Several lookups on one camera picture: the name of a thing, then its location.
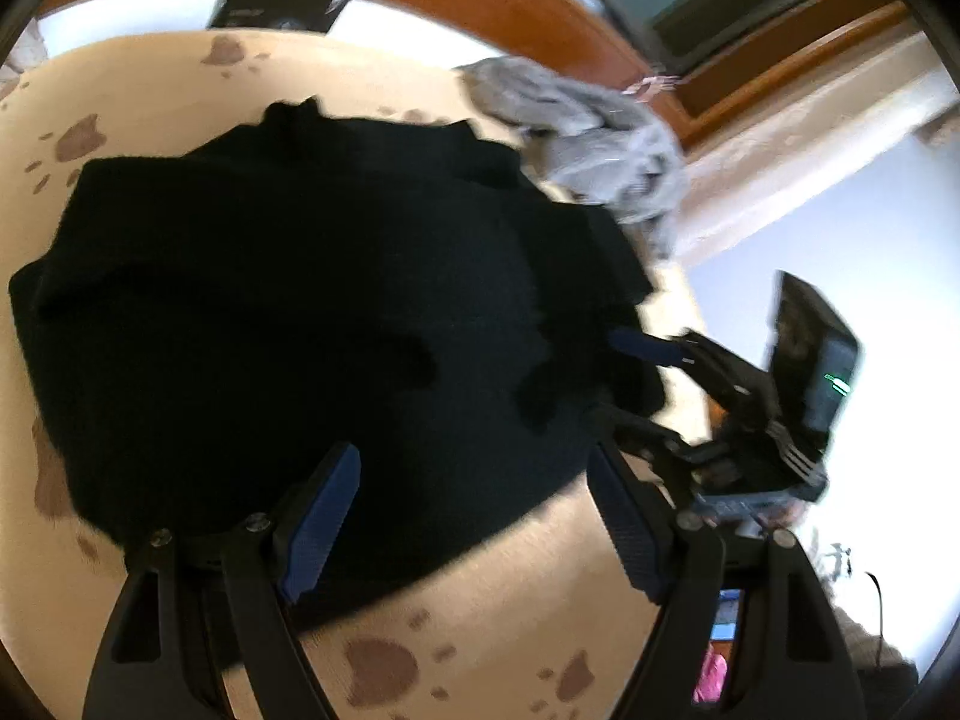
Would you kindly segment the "black knit sweater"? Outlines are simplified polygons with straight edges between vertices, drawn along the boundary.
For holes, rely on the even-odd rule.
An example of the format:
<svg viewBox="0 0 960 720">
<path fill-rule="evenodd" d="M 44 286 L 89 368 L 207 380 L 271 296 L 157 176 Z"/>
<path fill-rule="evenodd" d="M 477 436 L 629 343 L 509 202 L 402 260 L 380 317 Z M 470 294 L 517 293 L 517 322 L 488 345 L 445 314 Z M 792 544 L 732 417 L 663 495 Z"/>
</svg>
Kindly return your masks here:
<svg viewBox="0 0 960 720">
<path fill-rule="evenodd" d="M 11 312 L 71 504 L 124 548 L 361 479 L 301 621 L 427 577 L 586 468 L 590 411 L 665 401 L 615 351 L 651 281 L 466 122 L 272 104 L 176 158 L 83 167 Z"/>
</svg>

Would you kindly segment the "maroon cloth on floor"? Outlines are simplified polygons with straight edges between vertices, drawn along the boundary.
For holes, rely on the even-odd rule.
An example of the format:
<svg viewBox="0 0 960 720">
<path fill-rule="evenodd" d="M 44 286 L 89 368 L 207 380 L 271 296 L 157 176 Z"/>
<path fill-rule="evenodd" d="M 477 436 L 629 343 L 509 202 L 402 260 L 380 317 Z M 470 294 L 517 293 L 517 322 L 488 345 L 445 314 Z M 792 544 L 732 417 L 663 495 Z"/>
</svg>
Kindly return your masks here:
<svg viewBox="0 0 960 720">
<path fill-rule="evenodd" d="M 698 683 L 693 692 L 695 704 L 716 704 L 721 699 L 727 676 L 727 660 L 722 653 L 709 647 L 701 665 Z"/>
</svg>

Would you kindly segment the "yellow paw print blanket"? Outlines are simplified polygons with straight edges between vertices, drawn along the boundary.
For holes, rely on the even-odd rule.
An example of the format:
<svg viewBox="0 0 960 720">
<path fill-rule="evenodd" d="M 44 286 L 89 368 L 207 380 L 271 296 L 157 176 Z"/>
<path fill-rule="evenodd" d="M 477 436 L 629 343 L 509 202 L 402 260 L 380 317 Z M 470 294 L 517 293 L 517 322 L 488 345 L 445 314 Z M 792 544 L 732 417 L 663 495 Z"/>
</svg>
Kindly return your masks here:
<svg viewBox="0 0 960 720">
<path fill-rule="evenodd" d="M 454 71 L 292 32 L 168 32 L 72 50 L 2 93 L 2 266 L 49 247 L 75 174 L 116 154 L 172 156 L 275 101 L 331 114 L 466 121 Z M 80 715 L 124 583 L 114 544 L 70 512 L 20 345 L 2 340 L 2 645 L 41 706 Z M 306 639 L 345 718 L 605 718 L 656 619 L 630 587 L 583 483 L 415 589 Z"/>
</svg>

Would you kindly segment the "right beige curtain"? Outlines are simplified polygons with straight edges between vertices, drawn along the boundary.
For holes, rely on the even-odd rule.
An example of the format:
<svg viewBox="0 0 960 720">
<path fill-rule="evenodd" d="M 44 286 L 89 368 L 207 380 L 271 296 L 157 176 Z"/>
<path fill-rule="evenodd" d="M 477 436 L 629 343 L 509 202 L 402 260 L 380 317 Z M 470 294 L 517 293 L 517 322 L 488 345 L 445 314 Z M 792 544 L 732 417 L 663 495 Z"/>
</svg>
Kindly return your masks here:
<svg viewBox="0 0 960 720">
<path fill-rule="evenodd" d="M 918 26 L 846 50 L 688 153 L 675 259 L 693 266 L 731 249 L 957 103 Z"/>
</svg>

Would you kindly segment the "grey garment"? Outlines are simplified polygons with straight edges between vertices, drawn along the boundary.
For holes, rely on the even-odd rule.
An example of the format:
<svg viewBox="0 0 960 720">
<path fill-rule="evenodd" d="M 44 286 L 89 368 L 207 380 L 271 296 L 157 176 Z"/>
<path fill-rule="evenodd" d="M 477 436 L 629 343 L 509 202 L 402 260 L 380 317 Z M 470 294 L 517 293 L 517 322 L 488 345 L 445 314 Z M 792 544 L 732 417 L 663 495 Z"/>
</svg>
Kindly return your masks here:
<svg viewBox="0 0 960 720">
<path fill-rule="evenodd" d="M 690 184 L 674 130 L 651 107 L 526 57 L 466 65 L 462 82 L 482 114 L 521 132 L 537 179 L 636 227 L 652 257 L 674 257 Z"/>
</svg>

